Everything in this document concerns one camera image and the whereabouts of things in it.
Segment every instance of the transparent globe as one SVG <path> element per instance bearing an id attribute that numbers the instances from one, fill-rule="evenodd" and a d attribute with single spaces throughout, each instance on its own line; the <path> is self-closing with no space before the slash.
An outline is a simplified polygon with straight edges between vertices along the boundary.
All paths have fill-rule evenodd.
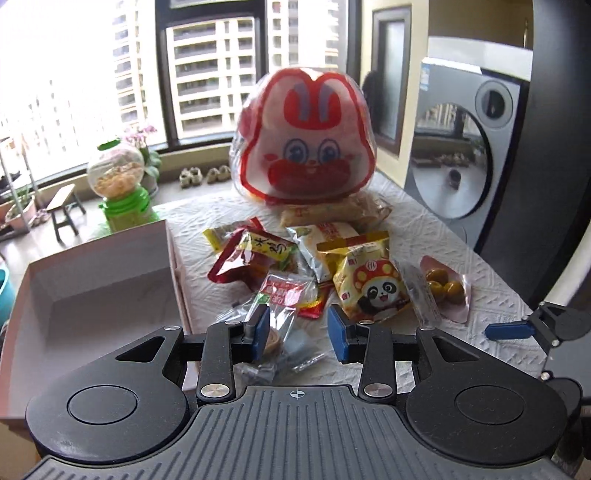
<path id="1" fill-rule="evenodd" d="M 87 168 L 90 188 L 108 200 L 121 199 L 132 193 L 144 176 L 144 158 L 141 152 L 119 140 L 99 147 L 98 158 Z"/>

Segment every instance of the blue eye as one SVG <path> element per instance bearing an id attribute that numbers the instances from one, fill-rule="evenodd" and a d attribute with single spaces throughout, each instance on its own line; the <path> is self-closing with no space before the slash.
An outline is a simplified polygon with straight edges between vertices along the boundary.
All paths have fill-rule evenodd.
<path id="1" fill-rule="evenodd" d="M 339 144 L 330 138 L 324 140 L 318 148 L 318 161 L 328 163 L 340 158 Z"/>
<path id="2" fill-rule="evenodd" d="M 299 138 L 289 140 L 283 149 L 283 158 L 296 163 L 306 163 L 308 161 L 308 146 Z"/>

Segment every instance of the pink box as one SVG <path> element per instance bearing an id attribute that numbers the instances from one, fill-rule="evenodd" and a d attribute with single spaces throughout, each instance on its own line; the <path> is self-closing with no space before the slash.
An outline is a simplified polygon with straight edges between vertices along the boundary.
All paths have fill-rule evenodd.
<path id="1" fill-rule="evenodd" d="M 0 421 L 25 427 L 29 400 L 56 378 L 165 325 L 191 333 L 164 220 L 31 263 L 0 359 Z M 183 385 L 197 385 L 190 364 Z"/>

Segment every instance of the white tablecloth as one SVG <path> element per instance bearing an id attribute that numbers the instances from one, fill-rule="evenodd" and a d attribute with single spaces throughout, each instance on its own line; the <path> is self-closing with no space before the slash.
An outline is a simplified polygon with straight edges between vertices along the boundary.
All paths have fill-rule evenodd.
<path id="1" fill-rule="evenodd" d="M 382 194 L 394 206 L 384 225 L 391 234 L 391 255 L 417 263 L 423 255 L 431 255 L 458 273 L 470 276 L 472 305 L 467 323 L 460 325 L 444 320 L 441 328 L 531 375 L 539 375 L 545 354 L 533 339 L 490 342 L 483 333 L 489 323 L 519 320 L 530 312 L 519 296 L 445 224 L 393 182 L 376 173 L 369 188 Z M 276 212 L 249 201 L 234 190 L 224 196 L 195 197 L 165 204 L 157 210 L 170 225 L 186 270 L 187 302 L 194 333 L 204 332 L 218 314 L 249 293 L 242 282 L 214 284 L 207 279 L 215 256 L 202 232 L 211 226 L 257 216 L 266 230 L 288 238 L 285 229 L 279 226 Z M 414 313 L 404 313 L 400 317 L 394 322 L 393 330 L 414 333 L 417 325 Z M 325 317 L 301 321 L 301 324 L 320 349 L 332 350 Z M 299 373 L 294 382 L 352 384 L 356 388 L 360 371 L 360 365 L 343 366 L 331 353 Z M 397 376 L 398 391 L 412 389 L 414 381 L 408 362 L 397 362 Z"/>

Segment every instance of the silver bolt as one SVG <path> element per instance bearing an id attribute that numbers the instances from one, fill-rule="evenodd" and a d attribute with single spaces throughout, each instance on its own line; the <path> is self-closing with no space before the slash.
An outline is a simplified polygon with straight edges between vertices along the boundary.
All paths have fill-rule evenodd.
<path id="1" fill-rule="evenodd" d="M 201 395 L 207 398 L 221 398 L 230 393 L 230 387 L 222 383 L 210 383 L 201 389 Z"/>
<path id="2" fill-rule="evenodd" d="M 392 390 L 390 385 L 386 385 L 385 383 L 370 383 L 365 386 L 363 391 L 369 397 L 384 398 L 392 395 L 394 390 Z"/>

